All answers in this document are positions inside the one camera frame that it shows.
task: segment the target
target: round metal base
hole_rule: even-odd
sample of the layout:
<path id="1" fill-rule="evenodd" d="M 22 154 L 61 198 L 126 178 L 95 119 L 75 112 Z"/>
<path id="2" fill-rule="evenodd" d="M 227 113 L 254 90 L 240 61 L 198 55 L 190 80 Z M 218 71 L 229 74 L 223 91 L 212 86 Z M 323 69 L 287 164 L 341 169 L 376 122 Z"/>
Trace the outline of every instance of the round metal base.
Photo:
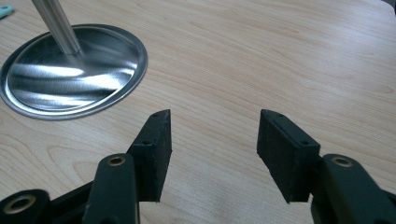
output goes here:
<path id="1" fill-rule="evenodd" d="M 142 79 L 148 55 L 140 40 L 114 26 L 73 26 L 81 50 L 63 54 L 50 33 L 22 45 L 0 71 L 0 95 L 36 119 L 73 119 L 105 109 Z"/>

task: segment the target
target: black plastic part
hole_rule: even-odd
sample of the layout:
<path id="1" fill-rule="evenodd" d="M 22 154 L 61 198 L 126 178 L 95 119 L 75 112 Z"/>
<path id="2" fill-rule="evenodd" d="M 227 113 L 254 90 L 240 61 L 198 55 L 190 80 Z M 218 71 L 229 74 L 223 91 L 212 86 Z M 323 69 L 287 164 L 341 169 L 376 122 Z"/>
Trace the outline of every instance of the black plastic part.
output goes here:
<path id="1" fill-rule="evenodd" d="M 171 111 L 151 115 L 130 148 L 139 202 L 159 202 L 172 153 Z"/>
<path id="2" fill-rule="evenodd" d="M 307 202 L 308 177 L 320 159 L 320 144 L 282 114 L 262 110 L 257 153 L 287 203 Z"/>
<path id="3" fill-rule="evenodd" d="M 318 162 L 316 167 L 312 168 L 309 176 L 310 192 L 314 196 L 311 203 L 312 218 L 315 224 L 338 223 L 337 215 L 332 209 L 332 204 L 319 177 L 318 167 L 321 162 L 322 160 Z"/>
<path id="4" fill-rule="evenodd" d="M 394 204 L 358 162 L 328 154 L 319 173 L 338 223 L 396 223 Z"/>
<path id="5" fill-rule="evenodd" d="M 50 196 L 42 189 L 23 190 L 0 202 L 2 224 L 48 223 Z"/>
<path id="6" fill-rule="evenodd" d="M 392 194 L 390 192 L 387 192 L 387 191 L 385 191 L 385 193 L 388 195 L 388 198 L 393 203 L 393 206 L 394 206 L 395 211 L 396 211 L 396 195 L 394 195 L 394 194 Z"/>
<path id="7" fill-rule="evenodd" d="M 90 196 L 92 182 L 74 189 L 51 202 L 52 224 L 80 223 Z"/>
<path id="8" fill-rule="evenodd" d="M 396 6 L 395 6 L 396 5 L 396 0 L 382 0 L 382 1 L 390 4 L 393 7 L 393 10 L 395 11 L 395 14 L 396 14 Z"/>
<path id="9" fill-rule="evenodd" d="M 101 224 L 139 223 L 138 202 L 158 202 L 161 198 L 172 153 L 171 135 L 170 110 L 151 115 L 127 154 L 120 154 L 128 159 L 127 169 L 117 172 L 113 169 L 109 172 L 106 168 L 103 170 L 106 166 L 100 163 L 96 174 L 97 180 L 95 178 L 92 182 L 52 202 L 48 193 L 41 189 L 24 190 L 13 194 L 0 202 L 0 209 L 3 209 L 0 210 L 0 224 L 78 224 L 84 218 L 87 208 L 90 212 L 86 214 L 84 223 L 96 223 L 97 219 L 91 219 L 92 216 L 101 216 L 103 219 L 97 222 Z M 35 196 L 34 203 L 23 211 L 10 214 L 8 204 L 23 195 Z M 122 197 L 122 199 L 119 201 L 115 197 Z M 102 212 L 101 209 L 105 209 L 103 206 L 112 200 L 113 206 Z M 125 203 L 124 200 L 133 203 L 128 203 L 126 206 L 115 204 Z M 12 209 L 23 206 L 23 202 L 24 200 L 15 203 Z M 131 214 L 134 214 L 132 221 L 130 221 Z"/>
<path id="10" fill-rule="evenodd" d="M 138 206 L 134 158 L 122 153 L 102 159 L 92 183 L 82 223 L 139 223 Z"/>

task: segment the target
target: wooden table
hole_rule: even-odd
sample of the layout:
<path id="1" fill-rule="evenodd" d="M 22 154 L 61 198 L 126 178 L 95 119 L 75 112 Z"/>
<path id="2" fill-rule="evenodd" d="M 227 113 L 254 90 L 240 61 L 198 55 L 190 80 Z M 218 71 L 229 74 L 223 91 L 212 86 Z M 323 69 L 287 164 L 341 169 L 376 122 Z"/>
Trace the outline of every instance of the wooden table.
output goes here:
<path id="1" fill-rule="evenodd" d="M 70 23 L 118 26 L 148 50 L 139 86 L 100 113 L 29 119 L 0 103 L 0 198 L 52 198 L 124 152 L 150 114 L 172 110 L 160 203 L 142 223 L 312 223 L 287 205 L 256 153 L 260 110 L 287 115 L 396 193 L 396 18 L 379 0 L 64 0 Z M 47 27 L 30 1 L 0 0 L 0 64 Z"/>

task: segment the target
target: light wood tabletop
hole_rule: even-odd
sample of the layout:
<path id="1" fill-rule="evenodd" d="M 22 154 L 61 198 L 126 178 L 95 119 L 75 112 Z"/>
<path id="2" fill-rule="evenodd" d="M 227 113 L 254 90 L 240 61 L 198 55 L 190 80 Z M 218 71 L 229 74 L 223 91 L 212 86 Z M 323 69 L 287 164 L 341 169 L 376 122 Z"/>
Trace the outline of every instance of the light wood tabletop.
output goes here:
<path id="1" fill-rule="evenodd" d="M 160 203 L 142 223 L 312 223 L 286 204 L 257 155 L 262 108 L 359 161 L 396 193 L 396 18 L 380 0 L 64 0 L 71 24 L 136 35 L 148 70 L 119 103 L 80 119 L 30 119 L 0 102 L 0 200 L 56 198 L 125 152 L 151 115 L 171 109 L 173 154 Z M 0 64 L 46 33 L 31 1 L 0 0 Z"/>

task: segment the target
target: metal base plate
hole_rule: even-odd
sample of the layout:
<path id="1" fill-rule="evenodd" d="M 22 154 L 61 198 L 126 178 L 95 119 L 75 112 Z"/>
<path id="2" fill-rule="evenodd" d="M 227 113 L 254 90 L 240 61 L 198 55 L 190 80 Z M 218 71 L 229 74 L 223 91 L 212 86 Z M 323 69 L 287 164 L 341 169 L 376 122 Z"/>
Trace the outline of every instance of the metal base plate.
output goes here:
<path id="1" fill-rule="evenodd" d="M 0 70 L 0 95 L 36 119 L 73 119 L 105 109 L 142 79 L 148 55 L 140 40 L 114 26 L 73 26 L 81 50 L 59 50 L 50 33 L 17 49 Z"/>

